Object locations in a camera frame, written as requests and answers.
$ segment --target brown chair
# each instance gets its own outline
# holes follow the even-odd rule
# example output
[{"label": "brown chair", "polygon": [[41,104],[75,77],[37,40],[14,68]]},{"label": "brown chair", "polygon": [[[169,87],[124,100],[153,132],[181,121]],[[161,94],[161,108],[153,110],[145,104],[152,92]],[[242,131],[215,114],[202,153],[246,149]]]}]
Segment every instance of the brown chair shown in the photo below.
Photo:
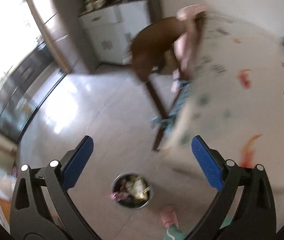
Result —
[{"label": "brown chair", "polygon": [[[173,43],[186,32],[186,26],[184,22],[177,20],[175,17],[165,18],[157,21],[144,30],[142,30],[133,40],[131,46],[132,52],[132,68],[137,74],[138,78],[145,83],[153,102],[159,111],[162,119],[168,119],[169,112],[166,111],[161,99],[157,95],[152,83],[149,80],[149,75],[152,72],[152,68],[158,61],[159,57],[167,50],[172,50]],[[176,59],[177,67],[179,70],[180,63]],[[157,150],[163,137],[165,128],[159,127],[153,150]]]}]

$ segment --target green pants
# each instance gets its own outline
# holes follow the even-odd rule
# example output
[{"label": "green pants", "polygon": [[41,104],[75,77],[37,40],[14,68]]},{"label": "green pants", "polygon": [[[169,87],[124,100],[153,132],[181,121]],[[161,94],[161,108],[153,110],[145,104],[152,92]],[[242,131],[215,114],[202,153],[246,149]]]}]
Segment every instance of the green pants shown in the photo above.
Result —
[{"label": "green pants", "polygon": [[176,225],[170,225],[166,230],[164,240],[183,240],[187,235],[182,234]]}]

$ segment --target tiled floor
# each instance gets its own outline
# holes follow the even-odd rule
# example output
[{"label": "tiled floor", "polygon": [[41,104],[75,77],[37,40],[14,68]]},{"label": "tiled floor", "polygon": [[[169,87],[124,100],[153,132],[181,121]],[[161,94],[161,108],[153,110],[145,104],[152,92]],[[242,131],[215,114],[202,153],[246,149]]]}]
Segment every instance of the tiled floor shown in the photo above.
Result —
[{"label": "tiled floor", "polygon": [[[170,105],[172,76],[152,77],[165,104]],[[149,121],[156,116],[148,94],[128,69],[103,65],[92,75],[66,76],[42,105],[20,144],[18,165],[46,166],[60,159],[84,135],[94,140],[94,152],[77,185],[73,202],[103,240],[163,239],[159,210],[173,204],[181,230],[191,230],[212,201],[198,181],[161,165],[151,151],[156,135]],[[111,184],[121,173],[142,174],[154,187],[152,202],[141,210],[125,209],[109,198]]]}]

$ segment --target cabinet door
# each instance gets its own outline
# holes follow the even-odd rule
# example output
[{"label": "cabinet door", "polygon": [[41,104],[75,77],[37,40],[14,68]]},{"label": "cabinet door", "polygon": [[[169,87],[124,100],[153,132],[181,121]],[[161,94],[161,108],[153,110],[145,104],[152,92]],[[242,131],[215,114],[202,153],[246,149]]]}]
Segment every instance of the cabinet door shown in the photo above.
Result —
[{"label": "cabinet door", "polygon": [[101,61],[123,64],[129,44],[122,24],[95,27],[88,32]]},{"label": "cabinet door", "polygon": [[146,1],[129,2],[119,5],[124,31],[131,40],[151,24]]}]

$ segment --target white circular marker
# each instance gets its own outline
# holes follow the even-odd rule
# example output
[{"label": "white circular marker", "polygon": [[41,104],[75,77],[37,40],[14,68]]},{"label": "white circular marker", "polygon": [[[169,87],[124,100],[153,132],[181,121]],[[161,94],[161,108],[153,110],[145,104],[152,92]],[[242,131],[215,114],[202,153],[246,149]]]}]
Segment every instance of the white circular marker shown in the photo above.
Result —
[{"label": "white circular marker", "polygon": [[233,167],[233,166],[235,165],[235,162],[232,161],[232,160],[227,160],[227,161],[226,161],[226,165],[227,165],[227,166],[230,166],[230,167]]},{"label": "white circular marker", "polygon": [[21,166],[21,170],[22,170],[22,171],[26,171],[28,168],[29,168],[29,167],[28,167],[28,165],[26,165],[26,164],[24,164],[24,165]]},{"label": "white circular marker", "polygon": [[54,161],[50,162],[50,166],[51,167],[56,167],[56,166],[58,166],[58,164],[59,164],[59,162],[57,160],[54,160]]},{"label": "white circular marker", "polygon": [[263,170],[264,170],[263,165],[258,164],[256,167],[257,167],[257,169],[258,169],[259,171],[263,171]]}]

